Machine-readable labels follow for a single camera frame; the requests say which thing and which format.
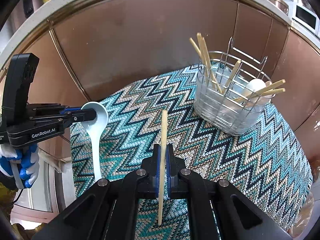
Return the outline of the left gloved hand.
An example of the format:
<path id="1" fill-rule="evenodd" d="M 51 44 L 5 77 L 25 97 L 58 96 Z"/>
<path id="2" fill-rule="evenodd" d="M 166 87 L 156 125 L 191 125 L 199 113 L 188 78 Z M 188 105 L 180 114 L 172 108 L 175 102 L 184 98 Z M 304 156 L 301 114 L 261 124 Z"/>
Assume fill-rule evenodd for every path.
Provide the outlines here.
<path id="1" fill-rule="evenodd" d="M 1 144 L 1 182 L 5 187 L 15 190 L 16 183 L 10 162 L 20 161 L 17 164 L 20 179 L 24 188 L 31 188 L 39 174 L 39 147 L 38 144 L 27 146 L 23 150 L 15 150 L 10 144 Z"/>

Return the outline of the yellow jacket forearm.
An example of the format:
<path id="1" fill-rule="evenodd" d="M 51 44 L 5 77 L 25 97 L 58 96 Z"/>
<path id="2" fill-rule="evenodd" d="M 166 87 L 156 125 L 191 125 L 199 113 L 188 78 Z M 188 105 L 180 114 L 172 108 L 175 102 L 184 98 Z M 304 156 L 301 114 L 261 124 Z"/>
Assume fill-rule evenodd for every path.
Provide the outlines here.
<path id="1" fill-rule="evenodd" d="M 14 201 L 16 192 L 16 190 L 11 190 L 1 183 L 1 213 L 4 216 L 4 221 L 18 239 L 30 239 L 28 231 L 21 224 L 11 224 L 10 222 L 10 214 L 13 208 L 12 202 Z"/>

